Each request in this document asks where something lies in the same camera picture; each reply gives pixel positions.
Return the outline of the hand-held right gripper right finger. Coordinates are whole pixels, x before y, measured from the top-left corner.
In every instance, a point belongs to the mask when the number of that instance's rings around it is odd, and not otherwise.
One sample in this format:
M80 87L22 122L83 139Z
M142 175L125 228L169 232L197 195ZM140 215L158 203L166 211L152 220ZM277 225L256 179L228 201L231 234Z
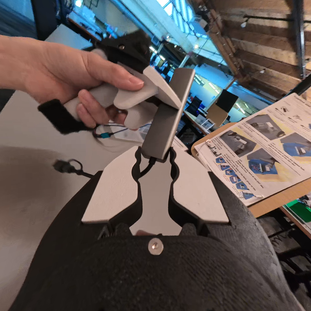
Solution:
M168 212L177 224L228 224L229 218L209 171L180 148L169 150L172 183Z

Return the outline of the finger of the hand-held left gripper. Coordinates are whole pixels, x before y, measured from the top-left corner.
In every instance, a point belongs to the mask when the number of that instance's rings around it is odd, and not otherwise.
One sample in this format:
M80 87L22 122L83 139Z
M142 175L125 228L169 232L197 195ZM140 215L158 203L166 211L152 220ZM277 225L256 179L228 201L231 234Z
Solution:
M126 110L132 108L148 98L155 96L161 102L179 109L181 100L165 79L150 65L131 68L119 62L129 73L144 82L142 89L138 91L126 91L119 89L119 108Z

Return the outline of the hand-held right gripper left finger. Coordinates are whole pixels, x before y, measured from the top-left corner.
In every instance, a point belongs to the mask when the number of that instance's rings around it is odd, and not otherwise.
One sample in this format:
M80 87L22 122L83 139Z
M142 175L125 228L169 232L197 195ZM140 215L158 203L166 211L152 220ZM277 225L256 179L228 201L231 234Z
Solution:
M140 152L138 146L132 147L104 168L81 219L82 223L109 221L136 201L138 183L134 180L132 169L138 164L140 173L141 156L136 158L137 151Z

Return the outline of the grey slim usb hub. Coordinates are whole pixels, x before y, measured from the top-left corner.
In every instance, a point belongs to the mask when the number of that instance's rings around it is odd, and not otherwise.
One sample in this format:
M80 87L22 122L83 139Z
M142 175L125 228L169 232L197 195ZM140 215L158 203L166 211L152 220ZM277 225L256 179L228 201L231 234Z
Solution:
M177 68L169 86L181 100L181 108L173 108L163 102L158 105L146 138L141 146L141 154L146 159L165 162L172 146L177 127L195 76L191 68Z

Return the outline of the person's left forearm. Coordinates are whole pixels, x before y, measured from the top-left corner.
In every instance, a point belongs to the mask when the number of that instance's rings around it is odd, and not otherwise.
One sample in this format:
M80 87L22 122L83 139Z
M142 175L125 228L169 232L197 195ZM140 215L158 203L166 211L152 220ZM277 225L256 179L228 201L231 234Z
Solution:
M24 89L20 47L19 38L0 36L0 86L3 89L19 91Z

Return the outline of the person's left hand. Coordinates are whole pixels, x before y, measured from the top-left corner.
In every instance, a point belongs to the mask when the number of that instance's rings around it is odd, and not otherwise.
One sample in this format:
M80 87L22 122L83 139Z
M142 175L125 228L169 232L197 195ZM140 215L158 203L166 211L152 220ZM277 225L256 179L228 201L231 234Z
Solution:
M77 114L88 128L105 125L110 120L124 124L125 113L110 106L103 108L89 90L106 82L128 91L142 89L144 82L120 65L101 56L53 42L19 38L23 92L38 103L58 99L62 104L79 98Z

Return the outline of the tan cardboard box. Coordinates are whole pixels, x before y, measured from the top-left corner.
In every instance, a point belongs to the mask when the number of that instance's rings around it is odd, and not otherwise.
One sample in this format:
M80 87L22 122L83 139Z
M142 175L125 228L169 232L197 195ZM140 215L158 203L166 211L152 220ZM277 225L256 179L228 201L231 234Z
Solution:
M206 118L210 119L216 127L221 127L227 116L228 112L214 103L208 108Z

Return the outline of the black monitor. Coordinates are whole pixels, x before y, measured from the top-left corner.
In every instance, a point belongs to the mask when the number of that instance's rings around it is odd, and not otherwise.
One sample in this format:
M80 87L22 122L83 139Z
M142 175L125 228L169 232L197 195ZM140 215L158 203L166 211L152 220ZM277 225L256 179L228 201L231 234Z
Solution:
M235 94L232 94L226 89L223 89L218 97L218 100L216 101L216 106L225 111L226 113L229 113L238 98L239 97Z

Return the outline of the green printed sheet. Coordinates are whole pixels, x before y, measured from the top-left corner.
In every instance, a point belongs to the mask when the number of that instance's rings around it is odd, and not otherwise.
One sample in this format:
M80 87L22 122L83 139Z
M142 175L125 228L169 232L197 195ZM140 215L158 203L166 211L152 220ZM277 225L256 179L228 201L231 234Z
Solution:
M300 222L311 226L311 192L283 206Z

